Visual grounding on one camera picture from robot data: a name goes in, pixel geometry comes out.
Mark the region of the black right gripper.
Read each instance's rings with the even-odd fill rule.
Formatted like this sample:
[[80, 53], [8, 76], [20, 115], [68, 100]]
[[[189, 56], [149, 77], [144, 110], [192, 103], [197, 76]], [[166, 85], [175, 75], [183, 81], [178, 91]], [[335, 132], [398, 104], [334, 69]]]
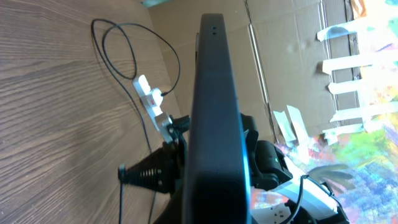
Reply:
[[163, 194], [174, 195], [182, 188], [187, 158], [187, 142], [179, 136], [141, 160], [136, 165], [118, 169], [121, 184], [133, 185]]

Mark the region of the Samsung Galaxy smartphone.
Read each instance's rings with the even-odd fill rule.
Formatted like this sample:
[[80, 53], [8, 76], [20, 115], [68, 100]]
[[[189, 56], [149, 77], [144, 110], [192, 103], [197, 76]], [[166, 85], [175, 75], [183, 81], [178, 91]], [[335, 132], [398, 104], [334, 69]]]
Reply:
[[222, 14], [203, 14], [197, 57], [183, 223], [250, 223], [246, 144]]

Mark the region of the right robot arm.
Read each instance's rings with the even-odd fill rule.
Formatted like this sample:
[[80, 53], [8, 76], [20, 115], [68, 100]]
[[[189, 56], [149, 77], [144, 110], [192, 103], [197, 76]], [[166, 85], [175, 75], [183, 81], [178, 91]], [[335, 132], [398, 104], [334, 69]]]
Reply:
[[[244, 140], [248, 150], [251, 186], [287, 197], [287, 202], [256, 210], [252, 223], [348, 223], [341, 203], [326, 182], [304, 174], [269, 141], [260, 141], [254, 118], [242, 114]], [[181, 223], [182, 180], [187, 155], [183, 136], [189, 130], [189, 116], [178, 119], [163, 113], [155, 119], [165, 141], [155, 152], [136, 165], [118, 169], [122, 187], [133, 185], [169, 194], [170, 202], [156, 223]]]

